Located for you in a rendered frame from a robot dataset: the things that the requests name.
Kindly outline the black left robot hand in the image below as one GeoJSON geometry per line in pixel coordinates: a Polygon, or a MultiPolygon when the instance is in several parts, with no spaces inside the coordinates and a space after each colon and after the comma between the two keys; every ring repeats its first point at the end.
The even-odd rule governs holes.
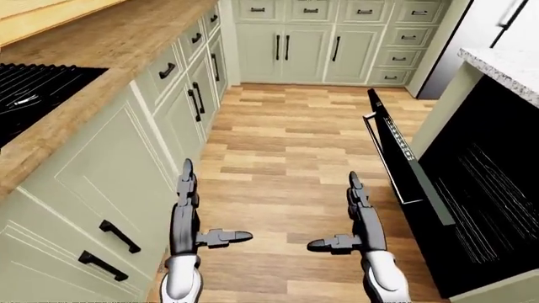
{"type": "Polygon", "coordinates": [[[194,164],[188,158],[184,160],[183,171],[179,176],[177,195],[178,200],[172,209],[169,229],[169,248],[173,256],[196,254],[199,247],[217,249],[253,239],[253,234],[248,231],[200,231],[200,217],[197,212],[200,206],[198,181],[194,164]]]}

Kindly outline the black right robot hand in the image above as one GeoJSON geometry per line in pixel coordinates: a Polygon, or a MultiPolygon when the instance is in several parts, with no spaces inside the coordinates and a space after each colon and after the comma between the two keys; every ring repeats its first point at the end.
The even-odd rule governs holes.
{"type": "Polygon", "coordinates": [[[366,186],[354,171],[349,173],[349,188],[346,191],[349,218],[353,221],[352,235],[337,234],[329,239],[317,239],[307,244],[309,252],[365,254],[386,251],[387,242],[376,209],[369,202],[366,186]]]}

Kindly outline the black dishwasher door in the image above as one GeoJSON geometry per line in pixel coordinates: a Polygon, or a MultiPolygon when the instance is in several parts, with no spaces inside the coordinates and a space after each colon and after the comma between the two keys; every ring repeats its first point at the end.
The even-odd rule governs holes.
{"type": "Polygon", "coordinates": [[[376,90],[367,90],[372,113],[363,116],[366,129],[390,184],[409,221],[432,226],[456,226],[448,206],[426,176],[424,169],[388,113],[376,90]]]}

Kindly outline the black dishwasher body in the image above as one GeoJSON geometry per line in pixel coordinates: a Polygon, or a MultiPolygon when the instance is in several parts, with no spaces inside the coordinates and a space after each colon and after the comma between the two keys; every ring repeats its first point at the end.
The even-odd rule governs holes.
{"type": "Polygon", "coordinates": [[[539,108],[482,77],[419,163],[454,220],[432,254],[444,297],[539,268],[539,108]]]}

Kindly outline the green cabinet run under wooden countertop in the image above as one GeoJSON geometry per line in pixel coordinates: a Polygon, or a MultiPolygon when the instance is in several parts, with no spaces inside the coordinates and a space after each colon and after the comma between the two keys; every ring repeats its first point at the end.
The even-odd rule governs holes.
{"type": "Polygon", "coordinates": [[[147,298],[168,242],[178,174],[134,80],[0,201],[0,303],[147,298]],[[103,220],[141,251],[131,254],[101,231],[103,220]],[[78,262],[83,251],[129,278],[118,282],[78,262]]]}

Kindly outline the green cabinet run with many drawers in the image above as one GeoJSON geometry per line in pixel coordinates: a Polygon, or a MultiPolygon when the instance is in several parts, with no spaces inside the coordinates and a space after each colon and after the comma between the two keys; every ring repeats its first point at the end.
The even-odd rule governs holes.
{"type": "Polygon", "coordinates": [[[232,0],[241,80],[403,87],[416,72],[449,4],[450,0],[232,0]],[[305,8],[318,13],[303,13],[305,8]],[[357,14],[358,9],[372,9],[373,14],[357,14]],[[417,39],[401,40],[402,35],[417,39]],[[339,52],[332,62],[338,36],[339,52]],[[407,60],[392,61],[393,57],[407,60]],[[384,80],[386,75],[398,80],[384,80]]]}

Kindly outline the black cooktop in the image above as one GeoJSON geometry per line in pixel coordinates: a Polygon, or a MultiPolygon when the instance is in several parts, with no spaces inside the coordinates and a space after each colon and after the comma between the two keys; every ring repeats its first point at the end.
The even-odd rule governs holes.
{"type": "Polygon", "coordinates": [[[0,63],[0,148],[106,71],[103,67],[0,63]]]}

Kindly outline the wooden countertop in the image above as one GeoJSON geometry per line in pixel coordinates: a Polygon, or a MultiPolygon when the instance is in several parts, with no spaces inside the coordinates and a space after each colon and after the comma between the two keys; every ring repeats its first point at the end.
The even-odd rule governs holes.
{"type": "Polygon", "coordinates": [[[218,1],[126,0],[5,47],[1,63],[107,71],[2,148],[0,201],[218,1]]]}

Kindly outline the speckled granite countertop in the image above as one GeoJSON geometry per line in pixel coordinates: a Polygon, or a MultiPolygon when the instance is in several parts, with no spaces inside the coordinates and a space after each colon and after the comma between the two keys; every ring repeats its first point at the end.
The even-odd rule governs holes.
{"type": "Polygon", "coordinates": [[[458,56],[539,108],[539,52],[461,48],[458,56]]]}

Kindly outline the stainless refrigerator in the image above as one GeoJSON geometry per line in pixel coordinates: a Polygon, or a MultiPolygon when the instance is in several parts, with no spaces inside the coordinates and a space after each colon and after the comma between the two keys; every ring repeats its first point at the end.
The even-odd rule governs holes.
{"type": "MultiPolygon", "coordinates": [[[[489,48],[496,24],[511,0],[451,0],[408,91],[417,99],[438,99],[462,64],[461,48],[489,48]]],[[[494,49],[539,52],[539,0],[529,0],[494,49]]]]}

